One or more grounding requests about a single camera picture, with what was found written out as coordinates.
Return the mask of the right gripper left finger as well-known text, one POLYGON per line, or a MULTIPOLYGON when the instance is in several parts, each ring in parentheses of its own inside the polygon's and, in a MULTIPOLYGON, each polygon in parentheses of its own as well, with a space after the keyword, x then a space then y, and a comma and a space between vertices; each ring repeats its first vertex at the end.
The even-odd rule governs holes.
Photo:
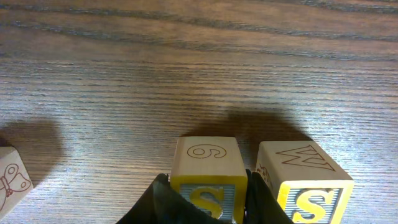
POLYGON ((174 191, 169 177, 159 174, 118 224, 224 224, 174 191))

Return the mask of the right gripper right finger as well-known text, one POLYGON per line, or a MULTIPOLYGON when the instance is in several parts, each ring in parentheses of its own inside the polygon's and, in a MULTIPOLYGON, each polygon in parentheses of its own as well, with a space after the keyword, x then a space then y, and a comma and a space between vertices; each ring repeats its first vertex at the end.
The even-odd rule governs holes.
POLYGON ((260 173, 246 169, 245 224, 294 224, 273 197, 260 173))

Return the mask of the yellow S block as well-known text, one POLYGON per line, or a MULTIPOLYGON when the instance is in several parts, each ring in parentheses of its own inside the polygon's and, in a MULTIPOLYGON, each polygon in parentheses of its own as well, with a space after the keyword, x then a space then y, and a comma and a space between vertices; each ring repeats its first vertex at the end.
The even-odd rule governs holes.
POLYGON ((294 223, 339 224, 353 178, 315 141, 263 141, 256 172, 294 223))
POLYGON ((180 137, 171 187, 209 216, 242 223, 248 175, 234 137, 180 137))

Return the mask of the green R letter block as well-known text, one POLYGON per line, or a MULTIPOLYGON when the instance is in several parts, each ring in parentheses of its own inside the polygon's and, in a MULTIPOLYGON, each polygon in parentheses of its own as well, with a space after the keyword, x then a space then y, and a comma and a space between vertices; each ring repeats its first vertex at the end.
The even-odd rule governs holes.
POLYGON ((1 219, 34 188, 20 154, 14 147, 1 147, 1 219))

